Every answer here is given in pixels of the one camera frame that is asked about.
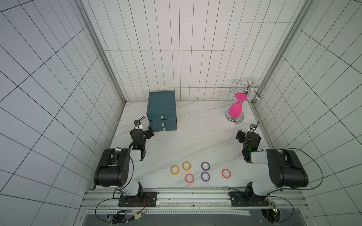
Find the teal drawer cabinet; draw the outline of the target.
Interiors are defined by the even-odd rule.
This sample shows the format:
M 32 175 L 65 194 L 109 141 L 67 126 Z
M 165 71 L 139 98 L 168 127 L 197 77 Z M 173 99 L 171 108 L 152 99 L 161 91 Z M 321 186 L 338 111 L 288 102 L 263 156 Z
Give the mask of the teal drawer cabinet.
M 150 92 L 146 113 L 176 112 L 175 91 Z

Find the red tape roll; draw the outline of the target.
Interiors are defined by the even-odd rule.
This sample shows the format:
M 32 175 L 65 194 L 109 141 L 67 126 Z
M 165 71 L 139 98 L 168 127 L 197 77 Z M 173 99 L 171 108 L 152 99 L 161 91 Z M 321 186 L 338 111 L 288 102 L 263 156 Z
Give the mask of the red tape roll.
M 188 184 L 192 184 L 194 182 L 194 176 L 192 174 L 187 174 L 185 176 L 185 181 L 188 183 Z
M 229 179 L 231 177 L 231 172 L 228 169 L 222 170 L 222 177 L 225 179 Z

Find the purple tape roll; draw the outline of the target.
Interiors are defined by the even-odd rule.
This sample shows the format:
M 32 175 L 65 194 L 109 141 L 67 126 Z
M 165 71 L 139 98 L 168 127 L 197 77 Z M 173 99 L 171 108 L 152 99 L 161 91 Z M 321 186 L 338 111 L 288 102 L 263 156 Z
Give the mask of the purple tape roll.
M 201 179 L 203 182 L 208 182 L 210 180 L 210 175 L 208 172 L 203 172 L 201 174 Z
M 210 164 L 208 162 L 202 162 L 201 168 L 203 171 L 209 171 L 210 170 Z

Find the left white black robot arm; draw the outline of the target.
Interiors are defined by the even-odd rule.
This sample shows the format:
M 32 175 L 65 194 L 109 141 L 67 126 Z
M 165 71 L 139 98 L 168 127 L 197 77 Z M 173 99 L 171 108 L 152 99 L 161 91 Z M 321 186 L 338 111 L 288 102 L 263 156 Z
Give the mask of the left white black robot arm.
M 135 126 L 130 131 L 132 142 L 128 148 L 104 150 L 94 174 L 94 184 L 103 188 L 113 187 L 114 199 L 119 207 L 155 207 L 157 192 L 145 192 L 142 184 L 133 179 L 135 162 L 146 156 L 146 140 L 154 136 L 151 126 L 146 131 Z

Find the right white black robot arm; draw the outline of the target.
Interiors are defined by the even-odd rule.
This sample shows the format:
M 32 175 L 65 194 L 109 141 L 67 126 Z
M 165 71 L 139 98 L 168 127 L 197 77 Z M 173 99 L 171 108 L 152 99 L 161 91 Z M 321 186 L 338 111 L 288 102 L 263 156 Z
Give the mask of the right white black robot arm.
M 309 178 L 298 156 L 293 150 L 258 150 L 261 141 L 259 134 L 238 131 L 236 139 L 243 144 L 243 159 L 250 164 L 268 166 L 266 175 L 247 184 L 244 191 L 233 188 L 228 195 L 233 207 L 267 207 L 268 194 L 283 190 L 306 187 Z

